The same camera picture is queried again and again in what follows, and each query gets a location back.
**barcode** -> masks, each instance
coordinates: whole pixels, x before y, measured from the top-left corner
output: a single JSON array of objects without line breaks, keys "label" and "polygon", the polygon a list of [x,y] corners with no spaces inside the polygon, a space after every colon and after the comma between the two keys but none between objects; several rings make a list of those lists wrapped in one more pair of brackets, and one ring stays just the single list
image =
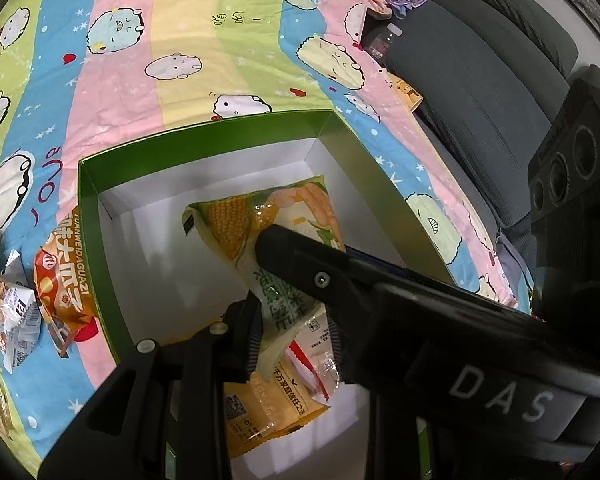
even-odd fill
[{"label": "barcode", "polygon": [[226,396],[224,398],[224,416],[226,420],[234,420],[234,418],[243,416],[246,413],[247,410],[244,409],[237,395]]}]

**corn snack bag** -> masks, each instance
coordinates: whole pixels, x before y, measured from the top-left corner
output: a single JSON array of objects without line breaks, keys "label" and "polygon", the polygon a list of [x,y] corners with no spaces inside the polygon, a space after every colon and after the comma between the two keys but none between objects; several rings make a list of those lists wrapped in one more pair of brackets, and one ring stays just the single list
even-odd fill
[{"label": "corn snack bag", "polygon": [[182,221],[185,232],[195,227],[204,243],[238,273],[262,302],[263,334],[257,370],[268,380],[319,303],[263,270],[256,261],[255,243],[262,230],[276,223],[344,250],[323,177],[191,204]]}]

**sofa cushion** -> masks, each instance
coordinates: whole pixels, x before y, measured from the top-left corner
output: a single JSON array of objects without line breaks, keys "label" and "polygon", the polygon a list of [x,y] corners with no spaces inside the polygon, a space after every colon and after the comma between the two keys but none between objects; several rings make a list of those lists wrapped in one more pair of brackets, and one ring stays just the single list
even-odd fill
[{"label": "sofa cushion", "polygon": [[530,209],[526,167],[550,122],[491,47],[435,2],[393,22],[384,62],[423,96],[427,123],[504,226]]},{"label": "sofa cushion", "polygon": [[482,0],[509,18],[567,77],[578,59],[571,36],[534,0]]},{"label": "sofa cushion", "polygon": [[524,83],[549,121],[569,91],[564,77],[506,16],[482,0],[433,0],[471,27]]}]

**black speaker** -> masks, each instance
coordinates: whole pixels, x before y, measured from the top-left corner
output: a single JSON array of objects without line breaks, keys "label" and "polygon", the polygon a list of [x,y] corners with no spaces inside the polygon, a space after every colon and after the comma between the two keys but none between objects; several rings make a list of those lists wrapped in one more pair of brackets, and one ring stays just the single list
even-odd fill
[{"label": "black speaker", "polygon": [[528,167],[535,314],[600,356],[600,89],[577,80]]}]

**red heart print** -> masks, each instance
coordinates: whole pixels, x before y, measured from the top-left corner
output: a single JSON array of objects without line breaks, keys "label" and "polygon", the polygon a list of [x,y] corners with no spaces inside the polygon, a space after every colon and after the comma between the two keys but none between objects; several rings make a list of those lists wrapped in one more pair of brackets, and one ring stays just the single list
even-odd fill
[{"label": "red heart print", "polygon": [[96,320],[94,317],[91,318],[91,322],[80,329],[80,331],[75,335],[74,341],[81,343],[83,341],[88,341],[92,337],[96,337],[98,335],[98,325],[96,324]]}]

